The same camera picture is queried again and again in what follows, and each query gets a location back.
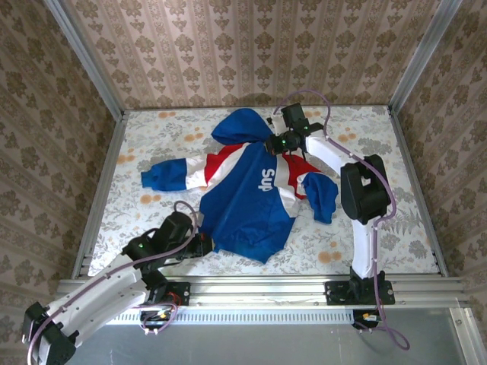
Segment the blue red white hooded jacket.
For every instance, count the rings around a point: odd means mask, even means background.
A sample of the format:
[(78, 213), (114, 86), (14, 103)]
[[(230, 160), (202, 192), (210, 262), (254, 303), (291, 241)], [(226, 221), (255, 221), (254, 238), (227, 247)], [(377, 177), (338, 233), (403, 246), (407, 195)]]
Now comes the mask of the blue red white hooded jacket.
[(212, 131), (222, 144), (216, 154), (166, 160), (141, 174), (142, 186), (158, 192), (203, 188), (201, 232), (215, 251), (224, 250), (263, 264), (285, 248), (308, 200), (314, 220), (331, 224), (338, 186), (298, 153), (271, 155), (272, 134), (254, 110), (233, 111)]

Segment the grey metal sheet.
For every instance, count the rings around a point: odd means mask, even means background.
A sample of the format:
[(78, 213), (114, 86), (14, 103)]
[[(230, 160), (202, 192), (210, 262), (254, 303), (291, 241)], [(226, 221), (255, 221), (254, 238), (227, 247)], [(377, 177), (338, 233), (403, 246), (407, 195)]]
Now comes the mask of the grey metal sheet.
[(159, 335), (108, 325), (68, 365), (466, 365), (447, 326), (414, 329), (409, 340), (402, 351), (347, 325), (172, 325)]

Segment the floral tablecloth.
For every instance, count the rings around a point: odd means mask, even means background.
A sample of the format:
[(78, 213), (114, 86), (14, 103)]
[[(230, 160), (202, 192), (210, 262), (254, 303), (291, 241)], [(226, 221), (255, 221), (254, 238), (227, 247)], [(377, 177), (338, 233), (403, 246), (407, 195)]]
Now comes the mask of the floral tablecloth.
[[(145, 189), (140, 174), (164, 160), (215, 154), (220, 144), (213, 128), (225, 109), (141, 111), (129, 115), (110, 192), (89, 267), (89, 275), (105, 268), (128, 243), (159, 226), (173, 208), (195, 207), (203, 189), (158, 193)], [(378, 267), (392, 274), (436, 274), (438, 267), (426, 235), (390, 115), (384, 106), (307, 107), (311, 122), (325, 122), (332, 138), (359, 156), (378, 154), (397, 203), (393, 219), (381, 224)], [(342, 209), (333, 222), (313, 219), (306, 201), (285, 248), (261, 264), (221, 251), (167, 268), (168, 275), (344, 275), (353, 257), (352, 223)]]

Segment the wide aluminium frame rail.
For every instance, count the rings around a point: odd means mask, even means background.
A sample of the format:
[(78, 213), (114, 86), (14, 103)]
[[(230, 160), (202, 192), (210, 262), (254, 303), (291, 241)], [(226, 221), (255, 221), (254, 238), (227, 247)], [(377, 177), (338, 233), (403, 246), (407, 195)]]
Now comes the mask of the wide aluminium frame rail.
[[(189, 308), (313, 309), (326, 306), (326, 285), (346, 275), (169, 276), (188, 282)], [(387, 309), (432, 309), (468, 306), (459, 278), (441, 275), (388, 275), (395, 297)]]

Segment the narrow aluminium frame rail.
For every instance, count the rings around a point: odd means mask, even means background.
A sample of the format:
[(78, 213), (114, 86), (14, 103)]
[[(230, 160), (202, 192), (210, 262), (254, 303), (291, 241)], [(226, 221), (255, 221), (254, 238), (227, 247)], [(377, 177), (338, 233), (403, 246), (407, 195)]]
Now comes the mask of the narrow aluminium frame rail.
[(123, 112), (121, 119), (116, 123), (103, 169), (97, 184), (97, 190), (91, 205), (88, 220), (79, 246), (77, 258), (72, 271), (71, 279), (79, 279), (88, 276), (92, 255), (97, 242), (97, 236), (103, 219), (107, 197), (110, 192), (113, 174), (116, 169), (120, 148), (125, 138), (126, 124), (129, 118), (129, 111)]
[(434, 225), (432, 223), (431, 216), (428, 211), (425, 197), (421, 190), (419, 179), (415, 171), (414, 163), (409, 153), (409, 148), (406, 143), (403, 130), (401, 129), (398, 116), (390, 106), (387, 107), (387, 111), (390, 115), (391, 125), (393, 127), (396, 140), (399, 145), (399, 149), (401, 150), (401, 154), (403, 156), (404, 164), (406, 166), (406, 171), (408, 173), (409, 180), (411, 182), (412, 191), (415, 195), (419, 213), (422, 217), (422, 221), (425, 227), (425, 232), (427, 237), (430, 240), (431, 250), (433, 252), (433, 255), (437, 263), (438, 272), (444, 277), (449, 277), (450, 273), (448, 271), (446, 262), (444, 260), (443, 253), (441, 251), (441, 245), (438, 242), (438, 238), (434, 230)]

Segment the aluminium frame post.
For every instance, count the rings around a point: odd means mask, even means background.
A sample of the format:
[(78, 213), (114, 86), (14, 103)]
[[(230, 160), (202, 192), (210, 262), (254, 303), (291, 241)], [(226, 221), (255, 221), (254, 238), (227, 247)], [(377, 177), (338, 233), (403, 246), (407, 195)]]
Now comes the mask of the aluminium frame post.
[(487, 350), (470, 308), (450, 308), (450, 316), (466, 365), (487, 365)]
[(412, 89), (437, 49), (441, 38), (461, 6), (462, 0), (441, 0), (434, 16), (407, 65), (389, 102), (389, 110), (397, 114), (407, 101)]
[(56, 20), (56, 23), (60, 26), (61, 31), (64, 33), (69, 45), (96, 87), (113, 119), (115, 122), (120, 122), (123, 119), (124, 107), (117, 100), (115, 92), (112, 91), (102, 67), (98, 65), (95, 54), (91, 51), (87, 40), (82, 34), (81, 28), (69, 14), (68, 7), (63, 0), (43, 1)]

